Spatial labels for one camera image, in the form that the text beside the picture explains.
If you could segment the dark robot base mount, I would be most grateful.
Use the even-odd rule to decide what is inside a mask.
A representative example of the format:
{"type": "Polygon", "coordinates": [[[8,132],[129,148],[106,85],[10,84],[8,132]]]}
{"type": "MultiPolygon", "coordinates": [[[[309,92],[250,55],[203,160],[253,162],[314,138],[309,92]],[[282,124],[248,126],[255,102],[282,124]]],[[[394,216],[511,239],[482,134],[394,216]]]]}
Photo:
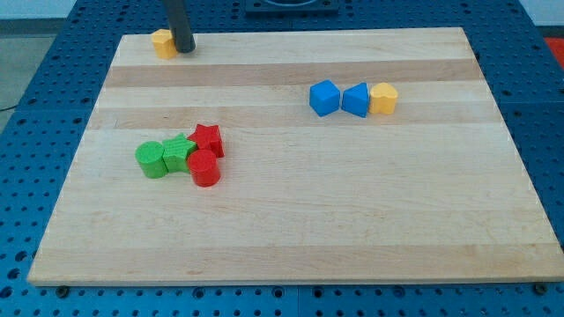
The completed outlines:
{"type": "Polygon", "coordinates": [[[247,15],[336,13],[339,0],[244,0],[247,15]]]}

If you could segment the black cylindrical robot arm rod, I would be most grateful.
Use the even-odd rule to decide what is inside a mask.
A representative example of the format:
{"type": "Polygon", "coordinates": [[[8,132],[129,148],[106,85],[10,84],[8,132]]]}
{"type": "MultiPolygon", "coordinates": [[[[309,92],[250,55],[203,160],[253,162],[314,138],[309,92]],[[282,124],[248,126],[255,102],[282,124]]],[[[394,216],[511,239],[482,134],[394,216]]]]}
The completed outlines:
{"type": "Polygon", "coordinates": [[[180,53],[194,51],[196,43],[190,27],[186,1],[163,0],[162,3],[165,7],[169,29],[172,33],[176,50],[180,53]]]}

